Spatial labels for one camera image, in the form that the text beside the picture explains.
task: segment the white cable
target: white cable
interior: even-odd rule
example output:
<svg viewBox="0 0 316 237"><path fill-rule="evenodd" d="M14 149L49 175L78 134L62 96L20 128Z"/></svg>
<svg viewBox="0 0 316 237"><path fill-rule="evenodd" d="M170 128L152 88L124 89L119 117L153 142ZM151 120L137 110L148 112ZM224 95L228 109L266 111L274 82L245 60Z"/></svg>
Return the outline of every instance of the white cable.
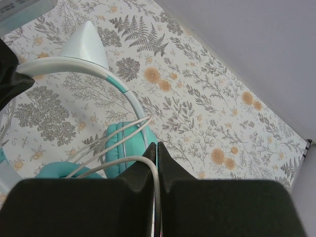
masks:
<svg viewBox="0 0 316 237"><path fill-rule="evenodd" d="M74 174L76 174L79 170L81 170L83 167L85 167L86 165L88 165L89 163L93 162L95 159L99 158L99 156L105 154L106 152L108 152L109 150L113 149L114 147L117 147L118 145L122 144L123 142L126 142L128 139L130 139L131 137L133 137L136 133L140 132L141 130L143 130L150 122L151 122L152 118L149 117L148 121L146 123L144 123L142 126L140 126L136 131L134 131L133 133L129 134L127 137L125 137L124 139L120 140L119 142L116 142L114 145L108 147L107 149L103 150L102 152L96 154L94 157L92 157L91 159L87 160L86 162L84 162L83 164L81 164L77 169L75 169L73 172L71 172L66 178L70 178L72 177Z"/></svg>
<svg viewBox="0 0 316 237"><path fill-rule="evenodd" d="M4 129L3 129L3 131L2 131L2 133L0 135L0 144L2 144L4 136L5 136L6 132L8 131L9 127L10 127L10 124L11 124L11 121L12 121L12 118L13 118L13 115L14 115L15 104L16 104L16 98L13 98L12 99L12 105L11 105L11 112L9 113L8 121L6 122L6 124L4 126Z"/></svg>
<svg viewBox="0 0 316 237"><path fill-rule="evenodd" d="M80 152L82 152L84 149L86 149L86 148L88 148L88 147L90 147L90 146L96 144L97 142L103 140L104 138L106 139L105 142L107 142L111 137L113 137L114 135L118 134L119 132L122 132L123 130L125 130L125 129L131 127L131 126L136 125L136 124L139 124L139 123L141 123L141 122L143 122L143 121L146 121L146 120L148 120L148 119L150 119L150 118L151 118L150 116L147 116L147 117L145 117L145 118L141 118L141 119L139 119L139 120L136 120L136 121L134 121L134 122L131 122L130 124L128 124L128 125L126 125L126 126L120 128L120 129L118 129L117 131L115 131L114 133L112 133L112 134L111 134L109 137L107 137L107 138L105 137L106 135L102 136L102 137L99 138L98 140L95 140L94 142L92 142L92 143L90 143L90 144L88 144L88 145L82 147L81 149L79 149L74 155L68 156L68 158L67 158L65 161L70 161L72 158L74 158L76 155L78 155L78 154L79 154ZM93 147L93 149L90 149L89 151L87 151L86 153L84 153L82 156L80 156L78 159L76 159L76 160L74 161L74 163L77 163L77 162L78 162L79 160L81 160L85 155L87 155L88 153L90 153L91 151L93 151L93 150L96 149L96 148L97 148L97 147Z"/></svg>
<svg viewBox="0 0 316 237"><path fill-rule="evenodd" d="M111 161L109 163L100 165L94 169L91 169L84 174L79 175L77 178L85 178L88 175L95 173L101 169L105 169L107 167L125 163L125 162L130 162L130 161L140 161L145 163L151 170L153 174L153 180L154 180L154 192L155 192L155 227L154 227L154 233L156 233L158 230L160 231L160 225L161 225L161 208L160 208L160 184L159 184L159 175L158 171L156 169L155 164L148 158L146 157L140 157L140 156L131 156L131 157L125 157L125 158L120 158L114 161Z"/></svg>

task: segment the teal cushion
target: teal cushion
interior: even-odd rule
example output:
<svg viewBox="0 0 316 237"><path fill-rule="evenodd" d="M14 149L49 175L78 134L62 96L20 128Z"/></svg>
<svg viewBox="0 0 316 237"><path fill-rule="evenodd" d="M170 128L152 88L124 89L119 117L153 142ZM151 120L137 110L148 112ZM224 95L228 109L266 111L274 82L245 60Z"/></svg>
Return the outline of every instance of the teal cushion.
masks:
<svg viewBox="0 0 316 237"><path fill-rule="evenodd" d="M36 178L49 178L49 179L58 179L58 178L65 178L67 175L69 175L72 171L77 169L80 166L80 164L71 163L71 162L53 162L45 165L43 169L39 172L39 174L36 176ZM80 171L78 171L75 175L72 177L77 177L90 169L87 167L82 168ZM87 176L87 178L93 178L93 179L102 179L102 177L97 174L93 173Z"/></svg>
<svg viewBox="0 0 316 237"><path fill-rule="evenodd" d="M118 124L111 124L108 127L107 134L106 136L110 136L112 133L117 131L118 129L130 124L131 122L119 122ZM139 128L139 126L134 125L131 126L127 129L124 130L124 137L127 137L134 131L136 131ZM148 145L151 144L152 142L155 142L157 144L157 138L154 135L154 133L149 130L149 138L148 138ZM114 145L116 142L120 141L123 139L123 133L119 132L118 134L114 135L107 143L105 144L105 148L108 148L112 145ZM132 138L128 139L125 142L125 151L126 151L126 156L142 156L143 153L145 152L145 143L144 143L144 138L143 134L141 132L138 132L135 136ZM105 154L105 162L111 162L114 160L117 160L119 158L124 157L124 149L123 149L123 144L113 148L112 150L106 152ZM106 168L105 173L108 178L115 178L119 174L121 174L123 171L126 170L126 168L130 167L134 162L128 162L126 163L121 163L118 165L114 165L111 167Z"/></svg>

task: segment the cable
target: cable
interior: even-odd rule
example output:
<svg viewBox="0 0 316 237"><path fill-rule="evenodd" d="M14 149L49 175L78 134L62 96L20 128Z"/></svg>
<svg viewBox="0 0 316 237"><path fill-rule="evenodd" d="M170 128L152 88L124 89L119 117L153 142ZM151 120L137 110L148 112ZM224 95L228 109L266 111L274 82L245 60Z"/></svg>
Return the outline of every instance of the cable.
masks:
<svg viewBox="0 0 316 237"><path fill-rule="evenodd" d="M5 126L4 126L4 129L0 135L0 145L2 144L2 141L4 139L4 136L7 132L7 130L9 129L10 127L10 124L11 124L11 121L12 121L12 118L13 118L13 115L14 115L14 110L15 110L15 105L16 105L16 98L13 98L12 99L12 105L11 105L11 112L9 113L9 118L8 118L8 121L6 122Z"/></svg>
<svg viewBox="0 0 316 237"><path fill-rule="evenodd" d="M88 172L85 172L84 174L79 175L77 178L84 178L87 177L88 175L97 172L101 169L105 169L107 167L125 163L125 162L130 162L130 161L140 161L145 163L151 170L153 174L153 180L154 180L154 192L155 192L155 227L154 227L154 233L156 237L159 236L160 233L160 226L161 226L161 208L160 208L160 184L159 184L159 175L158 171L156 169L156 165L148 158L146 157L140 157L140 156L131 156L131 157L125 157L125 158L120 158L114 161L111 161L109 163L100 165L94 169L89 170Z"/></svg>
<svg viewBox="0 0 316 237"><path fill-rule="evenodd" d="M143 121L146 121L146 120L148 120L148 119L151 119L151 117L150 117L150 116L147 116L147 117L145 117L145 118L141 118L141 119L139 119L139 120L136 120L136 121L134 121L134 122L131 122L130 124L128 124L128 125L126 125L126 126L120 128L119 130L117 130L117 131L115 131L114 133L112 133L108 138L105 137L106 135L100 137L98 140L95 140L94 142L92 142L92 143L90 143L90 144L87 144L86 146L84 146L84 147L82 147L81 149L79 149L74 155L68 156L68 158L67 158L65 161L70 161L72 158L74 158L76 155L78 155L78 154L79 154L80 152L82 152L84 149L86 149L86 148L88 148L88 147L90 147L90 146L92 146L92 145L98 143L99 141L103 140L104 138L106 139L105 142L107 142L111 137L113 137L114 135L118 134L119 132L122 132L123 130L125 130L125 129L131 127L131 126L136 125L136 124L139 124L139 123L141 123L141 122L143 122ZM79 157L78 159L76 159L76 160L74 161L74 163L77 163L79 160L81 160L85 155L87 155L88 153L90 153L91 151L93 151L95 148L96 148L96 147L93 147L93 149L90 149L88 152L84 153L81 157Z"/></svg>
<svg viewBox="0 0 316 237"><path fill-rule="evenodd" d="M77 169L75 169L73 172L71 172L66 178L70 178L72 177L74 174L76 174L79 170L81 170L83 167L85 167L86 165L88 165L89 163L93 162L95 159L97 159L99 156L105 154L106 152L108 152L109 150L113 149L114 147L117 147L118 145L122 144L123 142L127 141L129 138L133 137L136 133L140 132L141 130L143 130L150 122L151 122L152 118L150 117L148 119L148 121L146 123L144 123L142 126L140 126L136 131L134 131L133 133L129 134L127 137L125 137L124 139L120 140L119 142L116 142L114 145L108 147L107 149L103 150L102 152L96 154L94 157L92 157L91 159L87 160L86 162L84 162L83 164L81 164Z"/></svg>

